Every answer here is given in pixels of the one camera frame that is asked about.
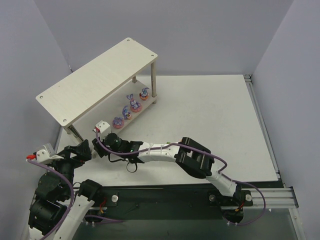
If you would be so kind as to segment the purple bunny with pink base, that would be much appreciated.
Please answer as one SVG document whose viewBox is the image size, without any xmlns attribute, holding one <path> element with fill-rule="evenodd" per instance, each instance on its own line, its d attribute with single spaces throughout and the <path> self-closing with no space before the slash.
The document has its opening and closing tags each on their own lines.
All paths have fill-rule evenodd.
<svg viewBox="0 0 320 240">
<path fill-rule="evenodd" d="M 132 118 L 132 114 L 129 111 L 129 106 L 128 105 L 123 107 L 122 115 L 123 115 L 124 120 L 130 120 Z"/>
</svg>

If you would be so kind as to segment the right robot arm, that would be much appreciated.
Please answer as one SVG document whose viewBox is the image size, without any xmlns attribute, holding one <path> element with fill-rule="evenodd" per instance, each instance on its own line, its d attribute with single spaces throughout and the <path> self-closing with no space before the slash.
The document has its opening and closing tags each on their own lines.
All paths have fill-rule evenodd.
<svg viewBox="0 0 320 240">
<path fill-rule="evenodd" d="M 223 197 L 241 201 L 241 186 L 223 174 L 227 162 L 189 137 L 183 137 L 180 142 L 153 144 L 123 140 L 116 133 L 100 139 L 96 133 L 92 144 L 101 158 L 113 154 L 135 166 L 149 162 L 175 163 L 189 176 L 210 182 Z"/>
</svg>

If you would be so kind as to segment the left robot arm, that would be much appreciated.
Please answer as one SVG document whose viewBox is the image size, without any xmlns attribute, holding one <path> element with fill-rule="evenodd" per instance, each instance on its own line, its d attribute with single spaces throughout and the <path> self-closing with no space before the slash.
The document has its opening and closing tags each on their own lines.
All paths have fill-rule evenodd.
<svg viewBox="0 0 320 240">
<path fill-rule="evenodd" d="M 66 146 L 56 152 L 47 143 L 26 161 L 43 168 L 29 208 L 28 227 L 31 240 L 70 240 L 73 238 L 89 208 L 101 204 L 105 197 L 102 186 L 85 180 L 74 189 L 74 171 L 91 160 L 89 142 Z"/>
</svg>

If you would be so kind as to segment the white wooden two-tier shelf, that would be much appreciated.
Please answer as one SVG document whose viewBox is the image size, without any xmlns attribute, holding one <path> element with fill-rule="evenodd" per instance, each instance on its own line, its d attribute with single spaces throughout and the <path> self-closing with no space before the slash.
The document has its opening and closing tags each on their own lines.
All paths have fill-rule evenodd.
<svg viewBox="0 0 320 240">
<path fill-rule="evenodd" d="M 132 111 L 125 127 L 155 104 L 157 57 L 128 37 L 37 95 L 36 100 L 62 128 L 58 150 L 91 141 L 99 121 L 111 125 L 115 117 L 122 116 L 123 107 L 130 105 L 127 95 L 133 94 L 142 110 Z M 149 96 L 143 101 L 139 94 L 146 87 Z"/>
</svg>

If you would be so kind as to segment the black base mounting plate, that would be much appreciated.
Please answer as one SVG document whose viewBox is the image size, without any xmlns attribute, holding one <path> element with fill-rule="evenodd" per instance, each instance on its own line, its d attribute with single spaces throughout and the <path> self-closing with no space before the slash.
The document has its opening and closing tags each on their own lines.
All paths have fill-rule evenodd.
<svg viewBox="0 0 320 240">
<path fill-rule="evenodd" d="M 251 192 L 237 187 L 234 197 L 223 196 L 210 183 L 147 186 L 101 186 L 82 182 L 78 193 L 94 201 L 89 214 L 116 220 L 241 221 L 243 208 L 253 206 Z"/>
</svg>

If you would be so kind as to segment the aluminium frame rail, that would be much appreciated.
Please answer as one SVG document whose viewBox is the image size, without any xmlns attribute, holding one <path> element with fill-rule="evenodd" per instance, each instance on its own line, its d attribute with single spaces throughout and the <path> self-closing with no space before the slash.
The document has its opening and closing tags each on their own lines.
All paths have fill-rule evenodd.
<svg viewBox="0 0 320 240">
<path fill-rule="evenodd" d="M 266 209 L 294 209 L 298 208 L 299 204 L 296 199 L 293 188 L 259 188 L 262 192 Z M 263 209 L 264 201 L 261 194 L 255 188 L 244 187 L 242 189 L 242 200 L 245 195 L 251 195 L 251 201 L 245 201 L 244 209 Z M 219 205 L 224 210 L 236 209 L 241 205 L 240 201 L 234 201 L 231 197 L 218 196 Z"/>
</svg>

